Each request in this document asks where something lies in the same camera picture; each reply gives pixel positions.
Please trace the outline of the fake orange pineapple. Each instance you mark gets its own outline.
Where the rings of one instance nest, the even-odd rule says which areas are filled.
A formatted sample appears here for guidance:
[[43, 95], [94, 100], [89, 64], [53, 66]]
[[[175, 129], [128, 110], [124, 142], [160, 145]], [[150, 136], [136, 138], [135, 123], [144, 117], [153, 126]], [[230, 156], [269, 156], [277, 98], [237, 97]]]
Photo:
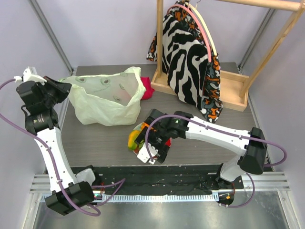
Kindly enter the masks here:
[[[147, 123], [142, 122], [142, 123], [140, 124], [140, 129], [141, 129], [141, 130], [143, 130], [143, 129], [146, 128], [146, 127], [147, 127], [147, 128], [149, 127], [149, 125], [148, 125]], [[156, 131], [154, 127], [151, 127], [150, 130], [152, 130], [152, 131], [154, 131], [154, 132]]]

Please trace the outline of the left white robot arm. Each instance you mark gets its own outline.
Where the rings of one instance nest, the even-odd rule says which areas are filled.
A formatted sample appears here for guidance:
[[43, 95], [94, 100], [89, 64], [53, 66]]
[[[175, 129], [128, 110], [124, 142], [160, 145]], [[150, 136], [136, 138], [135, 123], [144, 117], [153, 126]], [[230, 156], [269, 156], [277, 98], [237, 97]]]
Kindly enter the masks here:
[[41, 149], [49, 174], [51, 195], [45, 203], [51, 210], [65, 216], [94, 201], [102, 179], [93, 167], [74, 174], [64, 152], [56, 104], [62, 103], [71, 90], [70, 83], [55, 81], [47, 76], [15, 76], [16, 92], [24, 102], [26, 132], [34, 137]]

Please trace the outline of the fake orange green mango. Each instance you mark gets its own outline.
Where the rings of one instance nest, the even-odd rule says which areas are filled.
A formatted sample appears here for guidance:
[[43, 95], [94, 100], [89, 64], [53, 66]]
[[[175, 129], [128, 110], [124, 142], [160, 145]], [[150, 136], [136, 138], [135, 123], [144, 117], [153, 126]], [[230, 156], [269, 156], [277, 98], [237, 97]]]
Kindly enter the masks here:
[[130, 132], [130, 134], [128, 136], [128, 143], [127, 143], [127, 147], [130, 150], [135, 150], [137, 148], [138, 145], [135, 143], [135, 140], [140, 133], [141, 133], [140, 130], [133, 130]]

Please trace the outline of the translucent plastic bag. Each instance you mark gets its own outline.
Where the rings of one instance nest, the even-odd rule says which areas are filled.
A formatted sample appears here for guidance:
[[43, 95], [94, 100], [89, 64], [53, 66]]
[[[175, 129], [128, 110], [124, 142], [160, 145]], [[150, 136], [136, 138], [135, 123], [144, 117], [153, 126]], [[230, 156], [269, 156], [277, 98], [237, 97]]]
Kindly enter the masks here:
[[121, 73], [70, 76], [60, 82], [71, 84], [68, 99], [83, 125], [134, 124], [146, 91], [141, 69], [134, 66]]

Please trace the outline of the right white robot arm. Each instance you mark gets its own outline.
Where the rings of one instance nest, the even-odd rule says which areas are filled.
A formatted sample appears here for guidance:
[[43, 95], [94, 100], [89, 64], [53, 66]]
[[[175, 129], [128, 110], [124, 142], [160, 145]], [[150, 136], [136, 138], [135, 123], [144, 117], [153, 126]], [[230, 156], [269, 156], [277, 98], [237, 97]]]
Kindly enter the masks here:
[[236, 156], [220, 164], [215, 175], [202, 181], [205, 189], [219, 190], [233, 184], [244, 173], [260, 175], [264, 171], [267, 145], [262, 130], [236, 130], [208, 123], [190, 113], [176, 111], [173, 115], [152, 109], [146, 120], [128, 136], [127, 146], [143, 163], [163, 163], [173, 139], [204, 141], [228, 149]]

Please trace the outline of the fake red fruit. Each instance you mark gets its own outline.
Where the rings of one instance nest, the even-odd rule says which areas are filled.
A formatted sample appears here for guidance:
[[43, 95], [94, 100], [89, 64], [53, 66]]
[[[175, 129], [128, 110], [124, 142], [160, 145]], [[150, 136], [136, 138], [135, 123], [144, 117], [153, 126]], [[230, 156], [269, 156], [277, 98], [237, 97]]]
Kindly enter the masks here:
[[171, 147], [171, 144], [172, 144], [172, 139], [169, 138], [169, 139], [166, 141], [165, 145], [166, 145], [167, 147]]

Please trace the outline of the fake green custard apple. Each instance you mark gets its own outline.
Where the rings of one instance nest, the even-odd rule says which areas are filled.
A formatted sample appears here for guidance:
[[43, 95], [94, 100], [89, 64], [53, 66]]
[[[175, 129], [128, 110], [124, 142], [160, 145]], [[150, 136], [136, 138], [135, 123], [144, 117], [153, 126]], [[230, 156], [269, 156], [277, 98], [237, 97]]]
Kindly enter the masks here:
[[140, 142], [140, 144], [139, 144], [139, 149], [141, 149], [141, 148], [143, 147], [144, 144], [145, 144], [145, 141], [142, 140], [142, 141]]

